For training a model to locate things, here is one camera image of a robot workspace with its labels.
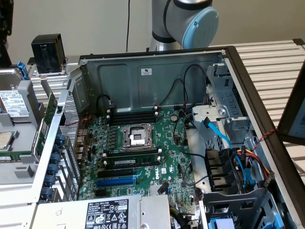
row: green circuit board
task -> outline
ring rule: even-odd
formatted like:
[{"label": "green circuit board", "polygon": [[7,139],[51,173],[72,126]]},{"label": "green circuit board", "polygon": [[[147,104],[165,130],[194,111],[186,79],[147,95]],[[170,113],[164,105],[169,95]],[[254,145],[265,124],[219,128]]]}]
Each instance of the green circuit board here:
[{"label": "green circuit board", "polygon": [[[136,184],[107,186],[106,197],[118,197],[126,195],[153,195],[157,186],[165,181],[169,183],[169,202],[170,205],[179,208],[181,212],[194,213],[195,204],[198,197],[193,186],[187,186],[182,179],[182,174],[178,173],[178,164],[182,171],[187,168],[190,157],[179,152],[173,141],[173,128],[175,123],[170,120],[172,114],[178,115],[173,109],[163,109],[159,111],[158,121],[151,123],[154,126],[154,140],[156,146],[162,148],[162,159],[158,166],[135,167],[134,174],[140,175]],[[105,118],[95,117],[89,122],[88,130],[92,134],[90,146],[96,146],[96,154],[91,156],[91,161],[87,160],[86,155],[82,158],[81,165],[81,187],[79,200],[92,199],[97,190],[96,181],[99,180],[97,173],[103,171],[101,157],[104,149],[108,149],[109,134],[113,129],[122,129],[124,126],[107,126]],[[180,119],[175,134],[180,137],[180,143],[184,140],[184,125]],[[122,136],[118,134],[116,145],[121,145]],[[188,146],[180,146],[180,149],[188,152]],[[193,173],[188,170],[185,179],[189,182],[194,181]],[[190,196],[194,196],[195,201],[191,202]]]}]

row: white wall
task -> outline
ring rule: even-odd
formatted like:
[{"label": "white wall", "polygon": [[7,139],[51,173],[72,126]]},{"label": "white wall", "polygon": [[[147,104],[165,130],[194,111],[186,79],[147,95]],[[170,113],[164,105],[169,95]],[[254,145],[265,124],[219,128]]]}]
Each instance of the white wall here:
[{"label": "white wall", "polygon": [[[127,0],[14,0],[8,37],[12,62],[33,56],[39,34],[61,33],[66,55],[126,50]],[[151,35],[150,0],[131,0],[129,51],[145,51]]]},{"label": "white wall", "polygon": [[[213,44],[305,39],[305,0],[214,0],[220,26]],[[128,0],[15,0],[12,62],[33,56],[39,34],[61,33],[66,55],[125,52]],[[151,0],[131,0],[129,51],[145,51]]]}]

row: cpu socket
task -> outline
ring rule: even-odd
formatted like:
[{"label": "cpu socket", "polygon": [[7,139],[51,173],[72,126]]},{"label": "cpu socket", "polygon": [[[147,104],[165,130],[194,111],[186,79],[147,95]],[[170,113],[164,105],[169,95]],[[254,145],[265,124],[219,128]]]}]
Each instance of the cpu socket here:
[{"label": "cpu socket", "polygon": [[154,126],[150,124],[139,124],[126,126],[121,131],[123,132],[122,149],[137,150],[143,148],[153,148],[153,133]]}]

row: white slatted surface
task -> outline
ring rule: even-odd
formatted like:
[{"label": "white slatted surface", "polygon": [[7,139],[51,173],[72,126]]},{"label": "white slatted surface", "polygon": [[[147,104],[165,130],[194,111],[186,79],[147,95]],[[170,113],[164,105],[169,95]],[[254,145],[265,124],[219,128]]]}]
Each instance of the white slatted surface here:
[{"label": "white slatted surface", "polygon": [[[234,45],[274,123],[278,125],[305,59],[293,41]],[[305,170],[305,146],[284,143],[290,157]]]}]

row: motherboard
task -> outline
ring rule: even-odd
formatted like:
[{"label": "motherboard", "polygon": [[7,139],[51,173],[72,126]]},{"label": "motherboard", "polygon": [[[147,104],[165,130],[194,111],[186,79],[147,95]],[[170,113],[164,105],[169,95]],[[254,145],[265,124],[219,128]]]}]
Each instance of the motherboard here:
[{"label": "motherboard", "polygon": [[[85,127],[91,152],[82,157],[79,200],[167,194],[170,206],[194,213],[200,197],[194,186],[183,181],[191,160],[177,148],[189,152],[184,120],[177,117],[174,109],[162,109],[154,123],[138,125],[109,125],[106,116],[92,117]],[[130,175],[134,182],[125,184]],[[185,180],[194,181],[191,169]]]}]

